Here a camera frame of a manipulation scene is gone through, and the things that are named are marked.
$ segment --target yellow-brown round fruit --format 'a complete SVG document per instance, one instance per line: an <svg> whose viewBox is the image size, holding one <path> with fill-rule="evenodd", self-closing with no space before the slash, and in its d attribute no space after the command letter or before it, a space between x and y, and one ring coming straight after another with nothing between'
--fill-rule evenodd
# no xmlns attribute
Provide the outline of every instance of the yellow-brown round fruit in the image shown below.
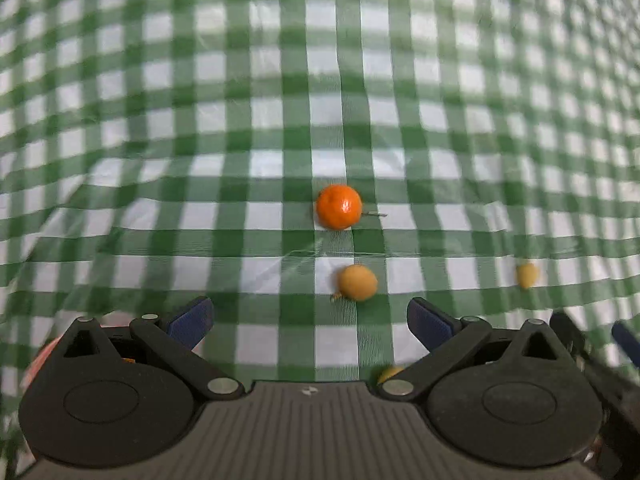
<svg viewBox="0 0 640 480"><path fill-rule="evenodd" d="M378 279L364 265L345 267L338 274L338 290L345 298L354 301L365 301L376 293Z"/></svg>
<svg viewBox="0 0 640 480"><path fill-rule="evenodd" d="M378 377L378 384L382 384L387 379L393 377L395 374L401 372L402 370L404 370L404 368L402 368L401 366L390 366L380 374L380 376Z"/></svg>
<svg viewBox="0 0 640 480"><path fill-rule="evenodd" d="M520 285L522 288L529 288L530 286L534 286L536 284L536 281L538 280L539 274L540 272L538 268L531 262L518 266L518 268L516 269L518 285Z"/></svg>

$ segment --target plastic tablecloth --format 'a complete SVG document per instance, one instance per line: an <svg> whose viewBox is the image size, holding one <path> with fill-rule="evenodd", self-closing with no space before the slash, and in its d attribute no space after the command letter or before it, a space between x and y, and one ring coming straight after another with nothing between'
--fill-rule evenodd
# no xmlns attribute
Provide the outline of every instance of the plastic tablecloth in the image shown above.
<svg viewBox="0 0 640 480"><path fill-rule="evenodd" d="M2 428L76 316L207 294L244 382L424 354L423 296L565 308L613 365L640 312L639 0L0 0ZM364 217L322 229L343 182ZM529 290L515 267L531 261ZM379 281L333 301L359 262Z"/></svg>

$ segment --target checkered tablecloth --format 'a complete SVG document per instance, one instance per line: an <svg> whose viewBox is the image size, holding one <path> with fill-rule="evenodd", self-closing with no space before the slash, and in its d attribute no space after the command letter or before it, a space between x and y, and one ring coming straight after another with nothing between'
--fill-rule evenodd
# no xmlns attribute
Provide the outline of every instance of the checkered tablecloth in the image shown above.
<svg viewBox="0 0 640 480"><path fill-rule="evenodd" d="M74 317L203 293L200 351L243 381L412 362L413 296L511 328L565 307L621 364L610 325L640 312L638 8L0 0L4 429ZM332 182L386 217L322 229ZM353 262L378 293L332 303Z"/></svg>

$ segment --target tangerine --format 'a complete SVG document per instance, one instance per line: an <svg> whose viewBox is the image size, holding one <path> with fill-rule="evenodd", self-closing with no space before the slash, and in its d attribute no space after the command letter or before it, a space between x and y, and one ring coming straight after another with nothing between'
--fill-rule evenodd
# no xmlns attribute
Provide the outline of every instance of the tangerine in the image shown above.
<svg viewBox="0 0 640 480"><path fill-rule="evenodd" d="M324 227L339 231L360 220L362 200L353 187L345 184L331 184L318 195L316 212Z"/></svg>

